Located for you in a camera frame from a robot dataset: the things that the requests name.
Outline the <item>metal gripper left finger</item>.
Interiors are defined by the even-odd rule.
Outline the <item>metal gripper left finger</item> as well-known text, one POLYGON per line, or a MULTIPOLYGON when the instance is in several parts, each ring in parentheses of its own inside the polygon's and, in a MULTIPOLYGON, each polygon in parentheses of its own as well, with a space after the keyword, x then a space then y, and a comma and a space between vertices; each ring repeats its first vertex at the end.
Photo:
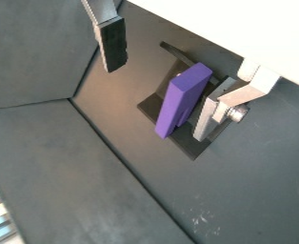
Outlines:
POLYGON ((81 3, 93 22, 104 69, 113 72, 128 59, 124 18, 113 0, 81 0, 81 3))

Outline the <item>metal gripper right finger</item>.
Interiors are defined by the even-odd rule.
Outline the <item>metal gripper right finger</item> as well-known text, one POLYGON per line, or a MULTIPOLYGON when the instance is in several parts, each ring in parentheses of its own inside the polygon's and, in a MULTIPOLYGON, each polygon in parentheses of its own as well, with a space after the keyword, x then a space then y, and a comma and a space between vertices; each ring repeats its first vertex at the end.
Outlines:
POLYGON ((202 141, 227 118, 240 122, 248 112, 245 103, 267 95, 279 79, 273 71, 245 59, 237 71, 237 80, 229 77, 204 101, 193 130, 194 139, 202 141))

